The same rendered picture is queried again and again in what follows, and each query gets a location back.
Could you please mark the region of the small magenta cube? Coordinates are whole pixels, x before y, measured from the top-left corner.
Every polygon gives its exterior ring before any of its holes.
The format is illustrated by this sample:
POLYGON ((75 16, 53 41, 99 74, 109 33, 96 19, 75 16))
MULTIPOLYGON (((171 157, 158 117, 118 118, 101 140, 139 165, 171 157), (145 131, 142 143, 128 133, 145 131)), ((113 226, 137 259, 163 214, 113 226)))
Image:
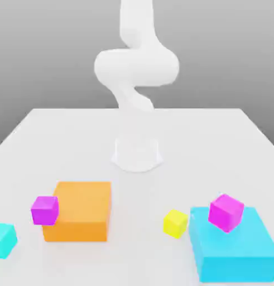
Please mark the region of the small magenta cube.
POLYGON ((31 207, 31 214, 35 225, 54 225, 59 215, 57 196, 38 196, 31 207))
POLYGON ((242 220, 244 203, 221 194, 210 203, 208 221, 225 233, 230 233, 242 220))

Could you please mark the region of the large cyan box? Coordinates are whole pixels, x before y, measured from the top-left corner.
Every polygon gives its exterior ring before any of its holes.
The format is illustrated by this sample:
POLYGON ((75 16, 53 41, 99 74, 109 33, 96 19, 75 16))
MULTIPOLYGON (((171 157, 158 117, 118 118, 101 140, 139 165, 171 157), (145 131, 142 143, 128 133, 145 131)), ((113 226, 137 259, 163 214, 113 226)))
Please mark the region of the large cyan box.
POLYGON ((274 241, 258 212, 246 207, 242 222, 225 233, 208 221, 208 207, 190 210, 189 235, 202 283, 274 281, 274 241))

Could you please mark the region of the small cyan cube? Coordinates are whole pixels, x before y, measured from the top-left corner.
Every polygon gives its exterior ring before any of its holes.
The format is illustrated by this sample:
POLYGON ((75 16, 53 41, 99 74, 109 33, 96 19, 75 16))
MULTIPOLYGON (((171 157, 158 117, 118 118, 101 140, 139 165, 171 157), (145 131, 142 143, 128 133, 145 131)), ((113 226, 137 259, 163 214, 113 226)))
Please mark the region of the small cyan cube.
POLYGON ((0 259, 6 259, 17 243, 14 225, 0 223, 0 259))

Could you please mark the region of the large orange box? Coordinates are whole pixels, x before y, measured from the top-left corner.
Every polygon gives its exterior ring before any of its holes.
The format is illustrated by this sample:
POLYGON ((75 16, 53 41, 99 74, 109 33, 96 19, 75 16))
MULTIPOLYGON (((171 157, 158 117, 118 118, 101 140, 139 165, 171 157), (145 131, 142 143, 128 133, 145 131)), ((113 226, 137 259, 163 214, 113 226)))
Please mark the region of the large orange box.
POLYGON ((42 227, 46 242, 103 242, 108 238, 111 182, 59 182, 59 215, 42 227))

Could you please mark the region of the small yellow cube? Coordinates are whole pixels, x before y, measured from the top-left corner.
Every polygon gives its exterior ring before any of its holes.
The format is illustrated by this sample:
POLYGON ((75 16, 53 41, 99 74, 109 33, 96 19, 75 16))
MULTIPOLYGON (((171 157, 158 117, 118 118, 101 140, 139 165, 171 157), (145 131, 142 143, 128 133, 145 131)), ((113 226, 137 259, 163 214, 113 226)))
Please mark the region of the small yellow cube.
POLYGON ((183 233, 186 231, 188 225, 187 214, 184 214, 178 210, 172 209, 165 217, 164 217, 164 233, 179 239, 183 233))

